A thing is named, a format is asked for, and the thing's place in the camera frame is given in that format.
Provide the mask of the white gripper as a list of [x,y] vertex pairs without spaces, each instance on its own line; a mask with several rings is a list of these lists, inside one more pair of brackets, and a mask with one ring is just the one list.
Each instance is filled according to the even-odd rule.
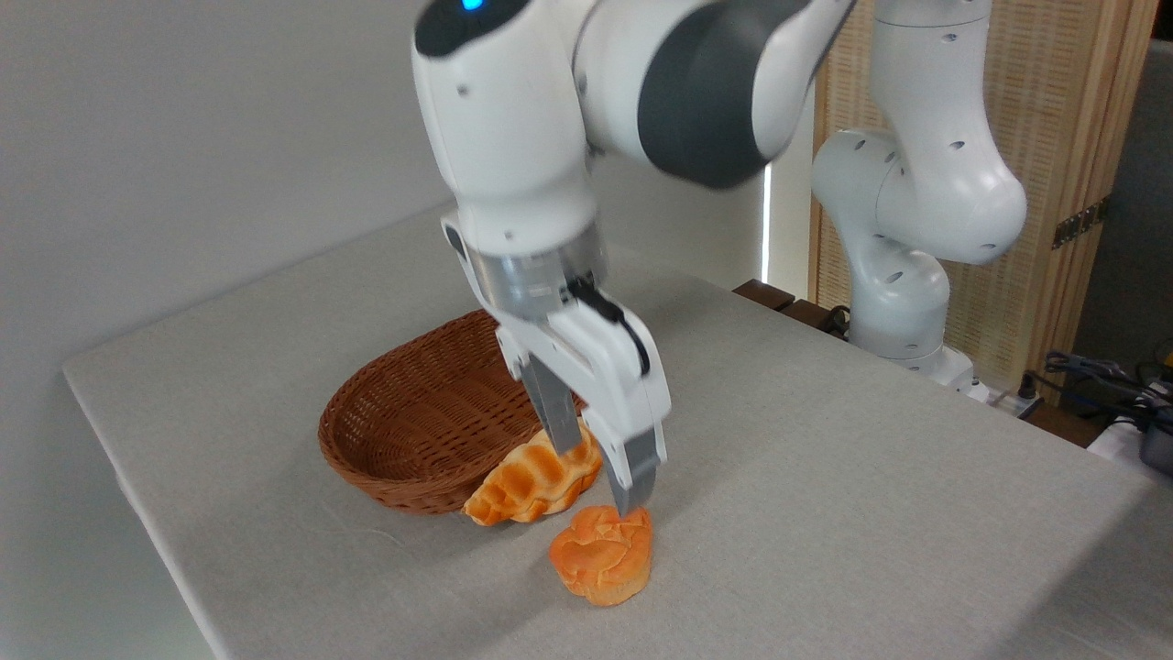
[[645,324],[624,306],[608,319],[572,300],[541,322],[496,309],[496,338],[511,377],[526,388],[557,455],[582,442],[572,394],[603,453],[613,505],[628,518],[647,504],[666,460],[663,419],[671,399]]

